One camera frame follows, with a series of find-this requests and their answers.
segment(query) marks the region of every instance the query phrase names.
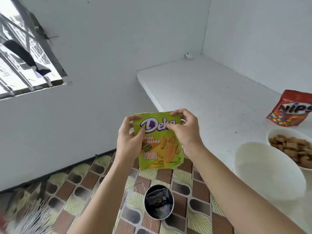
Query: metal cup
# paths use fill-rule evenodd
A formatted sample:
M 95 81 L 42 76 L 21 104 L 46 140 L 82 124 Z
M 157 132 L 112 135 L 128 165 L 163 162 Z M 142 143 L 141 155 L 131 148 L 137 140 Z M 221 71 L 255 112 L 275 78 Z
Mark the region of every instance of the metal cup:
M 174 209 L 172 192 L 164 185 L 151 186 L 144 196 L 144 208 L 152 219 L 166 219 Z

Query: green snack bag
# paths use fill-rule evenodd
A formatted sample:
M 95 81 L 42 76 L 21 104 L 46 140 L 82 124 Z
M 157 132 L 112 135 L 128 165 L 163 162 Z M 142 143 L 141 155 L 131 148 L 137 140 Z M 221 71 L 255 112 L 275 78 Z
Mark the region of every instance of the green snack bag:
M 180 166 L 184 160 L 182 145 L 167 123 L 181 124 L 181 116 L 170 116 L 171 112 L 140 113 L 142 118 L 133 121 L 135 135 L 145 128 L 139 165 L 141 170 L 165 169 Z

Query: white bowl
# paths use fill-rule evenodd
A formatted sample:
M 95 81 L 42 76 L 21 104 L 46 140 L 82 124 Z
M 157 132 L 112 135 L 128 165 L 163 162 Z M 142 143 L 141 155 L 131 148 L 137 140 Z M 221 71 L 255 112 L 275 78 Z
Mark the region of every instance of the white bowl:
M 269 201 L 290 201 L 304 196 L 306 180 L 288 156 L 271 145 L 242 144 L 235 154 L 236 175 Z
M 296 137 L 298 139 L 305 139 L 306 141 L 308 141 L 311 145 L 312 145 L 312 138 L 311 137 L 308 137 L 307 135 L 301 133 L 301 132 L 298 132 L 296 130 L 292 130 L 292 129 L 288 129 L 288 128 L 279 128 L 279 129 L 273 129 L 273 130 L 270 130 L 268 133 L 267 133 L 267 143 L 269 143 L 269 138 L 272 138 L 276 135 L 284 135 L 286 136 L 287 138 L 289 137 Z M 303 168 L 303 167 L 300 167 L 300 169 L 302 170 L 308 170 L 308 171 L 312 171 L 312 169 L 309 169 L 309 168 Z

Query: red snack bag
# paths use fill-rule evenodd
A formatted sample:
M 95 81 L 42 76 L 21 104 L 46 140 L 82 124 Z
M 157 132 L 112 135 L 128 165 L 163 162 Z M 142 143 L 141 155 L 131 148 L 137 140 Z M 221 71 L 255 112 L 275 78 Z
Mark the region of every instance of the red snack bag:
M 279 126 L 298 126 L 311 111 L 312 94 L 285 90 L 267 118 Z

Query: left hand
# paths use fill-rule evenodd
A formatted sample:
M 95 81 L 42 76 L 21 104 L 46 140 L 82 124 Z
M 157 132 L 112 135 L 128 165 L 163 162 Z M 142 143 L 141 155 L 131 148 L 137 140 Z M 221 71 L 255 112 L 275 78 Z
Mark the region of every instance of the left hand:
M 140 155 L 142 141 L 145 136 L 145 129 L 142 128 L 136 136 L 134 131 L 129 131 L 133 127 L 133 120 L 138 120 L 141 118 L 142 116 L 140 115 L 125 117 L 118 131 L 115 160 L 133 163 L 134 160 Z

